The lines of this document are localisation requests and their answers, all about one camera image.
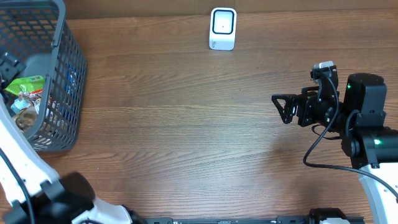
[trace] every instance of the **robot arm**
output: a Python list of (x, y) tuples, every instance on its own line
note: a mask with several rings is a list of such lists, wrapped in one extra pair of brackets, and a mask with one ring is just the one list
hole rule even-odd
[[(78, 173), (60, 178), (33, 150), (16, 126), (0, 95), (0, 148), (22, 179), (33, 204), (36, 223), (131, 224), (137, 216), (121, 205), (111, 205), (95, 198), (89, 183)], [(11, 212), (3, 216), (6, 223), (31, 223), (26, 197), (4, 159), (0, 159), (0, 183)]]
[[(311, 78), (319, 86), (302, 89), (301, 95), (273, 95), (285, 124), (298, 116), (298, 125), (305, 127), (320, 123), (340, 134), (341, 148), (350, 157), (353, 169), (315, 164), (314, 167), (358, 172), (368, 197), (374, 222), (398, 223), (398, 131), (384, 127), (383, 111), (387, 87), (382, 77), (367, 73), (352, 74), (348, 78), (345, 100), (338, 102), (337, 69), (333, 62), (315, 65)], [(285, 100), (284, 108), (277, 100)], [(380, 178), (385, 185), (376, 181)]]

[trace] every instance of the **green package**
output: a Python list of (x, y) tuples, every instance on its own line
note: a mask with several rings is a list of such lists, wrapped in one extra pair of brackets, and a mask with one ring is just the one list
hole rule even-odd
[(44, 83), (45, 79), (40, 75), (27, 78), (17, 78), (7, 86), (6, 90), (17, 96), (19, 96), (20, 92), (34, 94), (43, 90)]

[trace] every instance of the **wire mesh basket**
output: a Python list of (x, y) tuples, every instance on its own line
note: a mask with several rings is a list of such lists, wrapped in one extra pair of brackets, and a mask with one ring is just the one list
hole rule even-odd
[(76, 142), (87, 64), (65, 22), (62, 0), (0, 1), (0, 54), (20, 77), (45, 78), (37, 119), (24, 132), (36, 151)]

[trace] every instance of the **wood grain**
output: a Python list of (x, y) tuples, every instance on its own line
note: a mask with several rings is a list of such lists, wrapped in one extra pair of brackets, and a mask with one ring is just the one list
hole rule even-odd
[(395, 0), (65, 0), (69, 19), (209, 15), (215, 7), (238, 13), (398, 8)]
[[(208, 16), (68, 21), (89, 72), (80, 135), (60, 174), (144, 217), (265, 218), (339, 207), (372, 222), (356, 174), (302, 164), (316, 139), (284, 125), (274, 93), (311, 86), (317, 62), (382, 75), (386, 124), (398, 128), (398, 11), (240, 14), (231, 52), (208, 49)], [(339, 141), (310, 160), (349, 166)], [(0, 212), (9, 208), (2, 198)]]

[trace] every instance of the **wrapped item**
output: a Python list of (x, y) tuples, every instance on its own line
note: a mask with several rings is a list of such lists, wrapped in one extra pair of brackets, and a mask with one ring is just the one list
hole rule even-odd
[(30, 106), (26, 109), (21, 110), (19, 114), (15, 115), (15, 123), (17, 127), (22, 131), (27, 131), (33, 127), (37, 119), (37, 113), (34, 106)]
[(39, 114), (39, 109), (40, 109), (40, 102), (42, 101), (42, 99), (41, 98), (39, 98), (39, 99), (37, 99), (37, 100), (35, 100), (34, 101), (34, 106), (35, 106), (35, 110), (36, 110), (36, 113), (37, 114)]
[(14, 103), (11, 105), (11, 110), (15, 114), (18, 114), (21, 110), (28, 108), (30, 106), (33, 106), (30, 100), (27, 100), (23, 97), (18, 97), (18, 99), (16, 99)]
[(27, 78), (17, 78), (13, 80), (5, 90), (17, 96), (24, 95), (29, 96), (30, 98), (41, 97), (44, 83), (45, 79), (40, 75)]

